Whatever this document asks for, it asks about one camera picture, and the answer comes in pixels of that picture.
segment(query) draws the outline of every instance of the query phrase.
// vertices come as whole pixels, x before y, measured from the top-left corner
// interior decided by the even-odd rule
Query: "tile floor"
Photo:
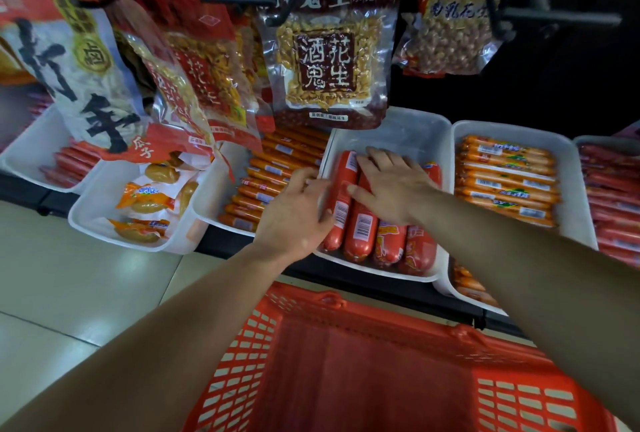
[[[0,202],[0,424],[49,384],[222,260],[124,249],[64,219]],[[281,276],[312,291],[327,287]],[[435,316],[340,292],[442,324]],[[503,339],[518,340],[501,333]]]

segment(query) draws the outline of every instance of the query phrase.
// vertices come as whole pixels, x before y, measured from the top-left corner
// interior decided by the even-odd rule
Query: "red shopping basket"
[[[532,347],[274,283],[183,432],[614,431]]]

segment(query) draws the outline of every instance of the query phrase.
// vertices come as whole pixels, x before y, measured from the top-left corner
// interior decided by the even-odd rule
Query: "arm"
[[[358,156],[381,219],[422,226],[558,367],[640,430],[640,271],[568,238],[439,192],[416,163]]]
[[[296,171],[264,211],[254,242],[57,380],[1,432],[176,432],[275,278],[333,226],[318,222],[329,184]]]

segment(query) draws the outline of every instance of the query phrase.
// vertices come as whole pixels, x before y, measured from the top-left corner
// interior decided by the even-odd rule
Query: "forearm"
[[[180,430],[255,305],[285,263],[245,247],[124,331],[1,428]]]
[[[560,368],[640,429],[628,399],[640,392],[637,270],[452,195],[428,192],[414,214]]]

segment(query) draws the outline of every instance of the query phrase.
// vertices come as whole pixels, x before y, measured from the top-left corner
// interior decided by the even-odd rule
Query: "person's right hand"
[[[367,147],[367,153],[371,159],[358,156],[358,164],[369,180],[371,193],[360,186],[349,185],[349,194],[394,225],[415,223],[412,206],[424,198],[425,193],[433,192],[436,184],[415,161],[405,161],[399,154],[373,147]]]

